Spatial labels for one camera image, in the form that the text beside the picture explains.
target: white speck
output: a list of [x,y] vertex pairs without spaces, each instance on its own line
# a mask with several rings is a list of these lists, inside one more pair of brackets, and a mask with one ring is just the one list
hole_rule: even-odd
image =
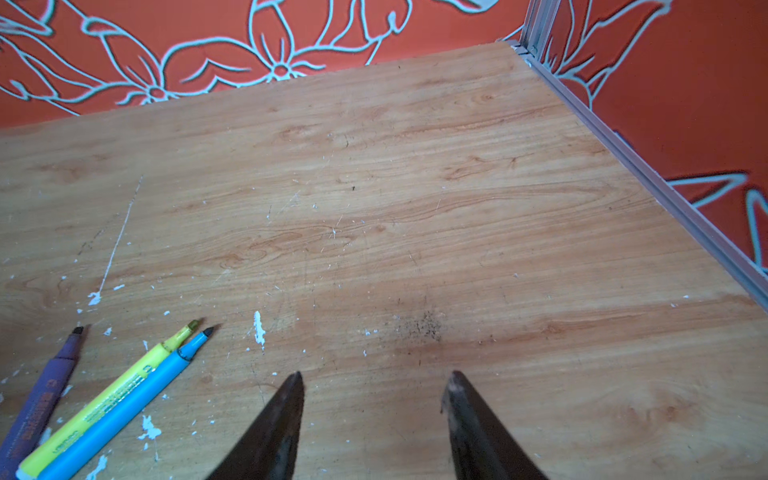
[[101,302],[101,292],[90,292],[88,294],[88,298],[94,297],[90,302],[88,302],[88,305],[98,305],[99,302]]
[[96,475],[100,474],[107,469],[107,456],[102,455],[98,459],[98,465],[94,468],[94,471],[85,476],[85,480],[96,480]]
[[43,431],[43,434],[40,435],[40,439],[38,440],[38,446],[46,443],[48,441],[48,439],[51,438],[51,434],[52,433],[53,433],[53,429],[51,427],[47,427]]
[[150,440],[155,440],[161,433],[163,433],[162,430],[156,429],[154,425],[152,425],[152,415],[141,416],[141,428],[144,429],[144,434],[139,435],[137,438],[139,440],[144,440],[145,438],[149,437]]
[[261,326],[261,313],[259,313],[259,310],[257,310],[253,314],[253,328],[256,329],[256,343],[259,343],[261,345],[261,351],[264,351],[264,334],[266,333],[266,330]]

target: floral pattern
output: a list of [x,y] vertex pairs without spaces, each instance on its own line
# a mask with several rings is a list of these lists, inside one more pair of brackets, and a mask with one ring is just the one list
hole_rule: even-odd
[[[326,1],[324,5],[307,0],[251,0],[244,12],[244,31],[180,41],[156,55],[116,22],[88,15],[72,0],[44,0],[38,2],[36,11],[0,0],[0,91],[21,101],[45,102],[67,114],[80,114],[95,103],[111,105],[108,108],[144,105],[304,77],[327,69],[329,61],[334,62],[331,68],[369,65],[385,41],[403,33],[414,12],[414,0],[371,5],[366,0]],[[299,19],[302,33],[319,32],[309,41],[306,35],[294,34],[297,2],[311,6],[305,8],[311,12]],[[497,2],[422,0],[420,6],[434,5],[442,12],[447,6],[450,15],[468,16],[487,12]],[[523,7],[519,11],[524,12],[523,2],[518,3]],[[53,20],[65,9],[74,14],[72,18],[79,18],[79,33],[84,38],[99,41],[114,69],[111,78],[87,73],[52,46],[57,33]],[[521,21],[496,21],[496,32],[489,32],[486,41],[495,40],[509,25]]]

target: wall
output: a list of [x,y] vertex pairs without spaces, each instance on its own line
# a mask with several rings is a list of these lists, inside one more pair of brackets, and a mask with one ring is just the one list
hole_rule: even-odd
[[562,0],[544,63],[768,272],[768,3]]
[[526,0],[5,0],[0,127],[510,36]]

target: table surface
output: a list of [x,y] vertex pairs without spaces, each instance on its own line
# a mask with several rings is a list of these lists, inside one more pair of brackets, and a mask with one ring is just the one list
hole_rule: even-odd
[[0,165],[0,435],[79,322],[53,429],[220,324],[99,479],[205,478],[295,370],[296,478],[452,478],[454,369],[553,479],[768,472],[766,314],[506,45],[7,130]]

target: white paint splatter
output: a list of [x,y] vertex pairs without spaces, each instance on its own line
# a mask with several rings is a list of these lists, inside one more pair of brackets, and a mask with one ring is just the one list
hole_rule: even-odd
[[[93,299],[90,302],[88,302],[88,305],[91,305],[91,306],[98,305],[98,303],[101,302],[101,291],[104,289],[104,282],[107,281],[107,275],[109,275],[109,269],[112,268],[112,260],[114,259],[114,253],[118,251],[118,245],[120,244],[120,239],[123,237],[125,226],[128,225],[128,217],[131,215],[131,207],[134,206],[134,202],[136,201],[136,195],[139,193],[139,188],[141,188],[141,180],[143,178],[144,178],[144,175],[139,177],[139,184],[136,186],[134,197],[131,198],[131,202],[128,204],[128,210],[127,212],[125,212],[125,220],[123,221],[123,227],[120,229],[120,234],[118,235],[118,241],[114,243],[112,254],[109,256],[109,263],[107,263],[107,269],[104,271],[104,278],[101,279],[101,285],[98,287],[97,292],[91,292],[88,294],[88,298],[93,297]],[[104,464],[106,465],[107,464],[106,457],[103,457],[103,458],[104,458]]]
[[51,427],[47,427],[43,434],[40,435],[40,439],[38,440],[38,447],[48,441],[49,438],[51,438],[51,434],[53,433],[53,429]]
[[98,459],[98,465],[94,468],[94,471],[85,476],[85,480],[96,480],[96,475],[102,473],[107,469],[107,456],[102,455]]
[[264,351],[264,334],[266,333],[266,330],[261,326],[261,313],[259,313],[259,310],[257,310],[253,314],[253,328],[256,329],[256,343],[259,343],[261,345],[261,351]]
[[144,429],[144,434],[139,435],[137,439],[144,440],[145,438],[149,437],[150,440],[155,440],[161,433],[163,433],[162,430],[157,429],[154,425],[152,425],[152,415],[142,415],[141,418],[141,428]]

